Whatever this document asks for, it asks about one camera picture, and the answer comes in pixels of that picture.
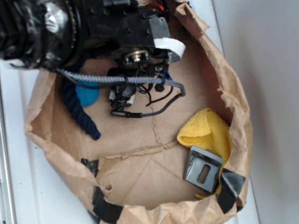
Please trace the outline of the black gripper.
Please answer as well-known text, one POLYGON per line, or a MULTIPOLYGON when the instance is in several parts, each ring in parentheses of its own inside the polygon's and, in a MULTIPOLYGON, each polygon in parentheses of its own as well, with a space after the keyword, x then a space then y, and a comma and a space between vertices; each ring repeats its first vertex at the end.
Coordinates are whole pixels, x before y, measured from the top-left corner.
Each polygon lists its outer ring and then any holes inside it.
POLYGON ((179 93, 164 96, 166 106, 185 95, 182 84, 174 82, 167 71, 171 63, 180 61, 172 52, 155 47, 155 38, 171 38, 169 8, 165 0, 156 0, 158 10, 150 10, 137 0, 74 0, 83 54, 91 59, 116 62, 105 77, 96 82, 112 90, 112 115, 144 118, 145 113, 127 112, 136 93, 150 94, 165 86, 179 93))

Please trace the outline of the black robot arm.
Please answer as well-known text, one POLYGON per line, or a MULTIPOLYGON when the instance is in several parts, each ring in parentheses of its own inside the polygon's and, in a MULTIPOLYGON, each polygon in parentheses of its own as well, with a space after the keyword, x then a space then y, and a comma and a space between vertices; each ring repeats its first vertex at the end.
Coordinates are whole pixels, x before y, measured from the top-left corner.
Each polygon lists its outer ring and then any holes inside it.
POLYGON ((185 46, 171 39, 166 0, 150 10, 137 0, 0 0, 0 59, 17 69, 45 69, 86 89, 113 88, 112 115, 125 111, 146 84, 181 83, 165 76, 185 46))

